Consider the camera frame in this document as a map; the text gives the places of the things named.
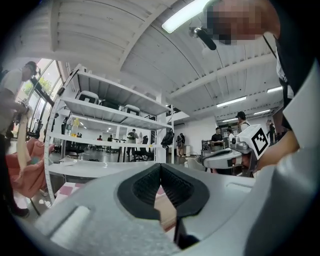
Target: window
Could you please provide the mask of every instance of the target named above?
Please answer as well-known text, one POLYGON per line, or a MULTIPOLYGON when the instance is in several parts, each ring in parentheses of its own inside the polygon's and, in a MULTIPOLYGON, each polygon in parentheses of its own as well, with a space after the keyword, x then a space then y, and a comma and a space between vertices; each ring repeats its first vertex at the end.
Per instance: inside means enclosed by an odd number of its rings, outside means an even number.
MULTIPOLYGON (((38 61, 38 63, 36 64, 40 71, 41 71, 41 75, 37 74, 35 77, 37 78, 37 80, 39 79, 39 77, 41 77, 43 75, 44 72, 46 72, 46 70, 50 67, 50 64, 52 64, 53 61, 51 59, 46 59, 46 58, 42 58, 41 60, 38 61)), ((30 96, 30 93, 33 92, 33 84, 30 81, 26 81, 22 84, 15 101, 16 102, 21 102, 24 99, 28 99, 30 96)))
POLYGON ((60 79, 57 81, 57 83, 56 83, 55 87, 53 88, 52 93, 51 93, 51 95, 50 95, 50 98, 51 98, 52 100, 55 99, 55 97, 56 97, 56 95, 57 95, 57 92, 58 92, 59 88, 61 87, 61 85, 62 85, 62 80, 61 80, 61 78, 60 78, 60 79))
MULTIPOLYGON (((37 74, 35 77, 41 86, 44 88, 46 93, 50 95, 50 98, 54 100, 57 92, 63 84, 60 76, 57 62, 55 60, 42 58, 37 62, 37 66, 41 70, 41 74, 37 74)), ((29 131, 32 131, 35 123, 38 119, 42 120, 42 129, 40 131, 39 140, 43 141, 45 137, 45 129, 48 122, 48 118, 51 112, 52 106, 42 98, 37 92, 34 91, 34 85, 30 82, 24 82, 17 94, 15 99, 16 102, 28 100, 28 105, 32 109, 32 117, 28 120, 29 131)), ((17 137, 19 125, 13 129, 14 137, 17 137)))

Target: black microphone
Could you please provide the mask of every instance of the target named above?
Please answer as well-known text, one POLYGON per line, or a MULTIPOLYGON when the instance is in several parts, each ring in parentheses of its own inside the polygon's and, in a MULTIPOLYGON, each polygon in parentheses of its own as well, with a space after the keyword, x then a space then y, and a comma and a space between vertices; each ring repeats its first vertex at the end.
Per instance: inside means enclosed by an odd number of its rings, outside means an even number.
POLYGON ((204 29, 199 27, 190 27, 189 35, 193 38, 199 37, 210 50, 214 51, 217 49, 215 42, 208 36, 204 29))

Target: shelf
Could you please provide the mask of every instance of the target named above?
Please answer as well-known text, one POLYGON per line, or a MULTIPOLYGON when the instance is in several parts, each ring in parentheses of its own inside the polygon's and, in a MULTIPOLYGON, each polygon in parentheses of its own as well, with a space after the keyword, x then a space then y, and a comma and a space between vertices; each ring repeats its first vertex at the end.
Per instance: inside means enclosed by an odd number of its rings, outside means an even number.
POLYGON ((146 130, 161 130, 171 128, 171 125, 160 123, 138 115, 116 110, 113 108, 85 102, 83 100, 62 97, 73 115, 79 115, 97 120, 108 121, 118 125, 130 126, 146 130))
POLYGON ((78 71, 77 78, 80 91, 95 93, 99 96, 99 99, 117 102, 121 106, 132 105, 152 116, 157 116, 171 110, 169 107, 138 91, 103 77, 78 71))
POLYGON ((64 141, 70 141, 70 142, 77 142, 77 143, 83 143, 83 144, 90 144, 90 145, 99 145, 99 146, 113 146, 113 147, 130 147, 130 148, 162 148, 162 145, 151 145, 151 144, 137 144, 137 143, 119 143, 119 142, 109 142, 105 140, 92 140, 87 138, 79 138, 79 137, 73 137, 69 135, 64 135, 56 132, 48 132, 48 136, 61 139, 64 141))
POLYGON ((144 162, 95 162, 77 160, 74 165, 63 165, 61 163, 53 163, 48 166, 51 173, 70 175, 77 177, 99 178, 102 176, 120 173, 132 168, 151 167, 154 161, 144 162))

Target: pink cloth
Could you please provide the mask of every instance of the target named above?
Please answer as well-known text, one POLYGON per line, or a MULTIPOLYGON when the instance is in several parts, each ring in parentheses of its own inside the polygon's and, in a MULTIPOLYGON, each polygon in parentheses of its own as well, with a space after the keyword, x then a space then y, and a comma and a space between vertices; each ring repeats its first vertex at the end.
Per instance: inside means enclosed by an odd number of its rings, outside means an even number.
MULTIPOLYGON (((38 159, 36 164, 30 164, 31 161, 29 161, 24 170, 21 171, 17 153, 6 155, 5 160, 8 165, 13 190, 27 198, 32 198, 38 190, 43 189, 46 186, 44 158, 45 143, 40 142, 35 138, 31 138, 26 143, 26 147, 31 160, 33 158, 38 159)), ((54 144, 50 145, 49 152, 52 152, 54 147, 54 144)))

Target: fluorescent light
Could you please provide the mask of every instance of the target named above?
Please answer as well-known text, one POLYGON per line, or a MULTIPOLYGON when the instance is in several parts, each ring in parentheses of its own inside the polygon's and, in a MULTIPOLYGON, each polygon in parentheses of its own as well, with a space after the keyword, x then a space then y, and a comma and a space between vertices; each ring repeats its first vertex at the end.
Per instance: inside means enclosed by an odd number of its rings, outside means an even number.
POLYGON ((167 19, 161 27, 171 34, 182 24, 201 13, 209 1, 210 0, 194 0, 167 19))
POLYGON ((223 107, 223 106, 225 106, 225 105, 229 105, 229 104, 232 104, 232 103, 244 101, 245 99, 247 99, 247 96, 244 96, 244 97, 241 97, 241 98, 236 98, 236 99, 233 99, 233 100, 224 102, 224 103, 220 103, 220 104, 217 104, 216 106, 217 106, 218 108, 220 108, 220 107, 223 107))
POLYGON ((228 119, 228 120, 223 120, 222 122, 225 123, 225 122, 230 122, 230 121, 235 121, 235 120, 238 120, 238 118, 232 118, 232 119, 228 119))
POLYGON ((264 111, 260 111, 260 112, 254 113, 254 115, 259 115, 259 114, 267 113, 267 112, 270 112, 270 111, 271 111, 271 109, 267 109, 267 110, 264 110, 264 111))
POLYGON ((268 93, 273 93, 273 92, 276 92, 276 91, 280 91, 280 90, 282 90, 283 89, 283 87, 282 86, 279 86, 279 87, 275 87, 275 88, 271 88, 271 89, 268 89, 268 90, 266 90, 266 93, 268 94, 268 93))

